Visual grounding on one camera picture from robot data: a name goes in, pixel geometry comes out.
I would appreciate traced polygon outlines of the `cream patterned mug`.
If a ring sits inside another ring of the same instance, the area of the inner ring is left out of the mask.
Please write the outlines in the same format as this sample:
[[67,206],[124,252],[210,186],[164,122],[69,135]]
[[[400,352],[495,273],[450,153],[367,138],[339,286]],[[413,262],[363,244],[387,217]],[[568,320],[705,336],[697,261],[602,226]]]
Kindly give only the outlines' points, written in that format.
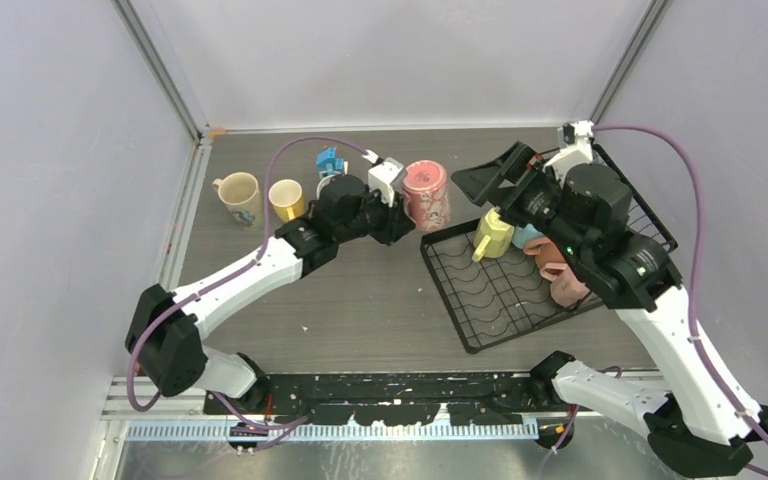
[[244,228],[263,227],[263,195],[257,178],[236,172],[212,182],[213,190],[230,214]]

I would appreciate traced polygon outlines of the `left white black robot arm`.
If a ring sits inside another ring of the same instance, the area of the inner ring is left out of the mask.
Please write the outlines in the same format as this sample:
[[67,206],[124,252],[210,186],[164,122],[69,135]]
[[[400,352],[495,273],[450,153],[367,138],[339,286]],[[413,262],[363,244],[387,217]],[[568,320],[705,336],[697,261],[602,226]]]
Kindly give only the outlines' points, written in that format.
[[334,260],[341,244],[371,237],[389,246],[414,227],[402,193],[387,198],[355,176],[337,176],[306,212],[245,257],[178,291],[146,288],[125,338],[131,362],[158,397],[195,387],[227,396],[244,414],[256,413],[267,398],[262,372],[248,356],[209,348],[205,339],[262,296]]

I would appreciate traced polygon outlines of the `lime green mug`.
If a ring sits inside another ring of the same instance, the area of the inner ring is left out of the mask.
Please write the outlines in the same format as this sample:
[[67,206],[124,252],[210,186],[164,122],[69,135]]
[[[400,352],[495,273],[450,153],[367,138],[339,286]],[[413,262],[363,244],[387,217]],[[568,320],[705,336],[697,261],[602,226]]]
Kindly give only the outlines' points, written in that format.
[[515,227],[501,219],[498,208],[489,210],[479,221],[473,238],[472,261],[497,259],[508,250]]

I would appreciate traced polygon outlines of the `yellow mug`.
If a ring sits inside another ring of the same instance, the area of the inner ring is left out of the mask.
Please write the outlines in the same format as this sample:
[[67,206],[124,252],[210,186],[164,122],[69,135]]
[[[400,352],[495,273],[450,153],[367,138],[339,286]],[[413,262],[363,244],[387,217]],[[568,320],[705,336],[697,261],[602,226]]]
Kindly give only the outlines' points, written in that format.
[[301,217],[306,211],[302,186],[292,179],[275,182],[268,191],[268,200],[284,223]]

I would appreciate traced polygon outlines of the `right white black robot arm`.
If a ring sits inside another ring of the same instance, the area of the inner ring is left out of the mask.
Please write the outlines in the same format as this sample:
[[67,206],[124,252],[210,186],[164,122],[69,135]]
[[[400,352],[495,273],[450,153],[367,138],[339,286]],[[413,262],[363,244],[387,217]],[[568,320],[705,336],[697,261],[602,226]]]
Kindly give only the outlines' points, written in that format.
[[688,478],[734,476],[768,437],[768,405],[729,374],[713,377],[700,356],[709,340],[689,313],[689,292],[668,252],[629,224],[631,186],[590,148],[549,158],[523,143],[452,175],[475,205],[492,205],[513,226],[532,225],[554,243],[575,277],[640,340],[666,388],[647,389],[556,351],[531,370],[534,403],[585,407],[644,437],[655,455]]

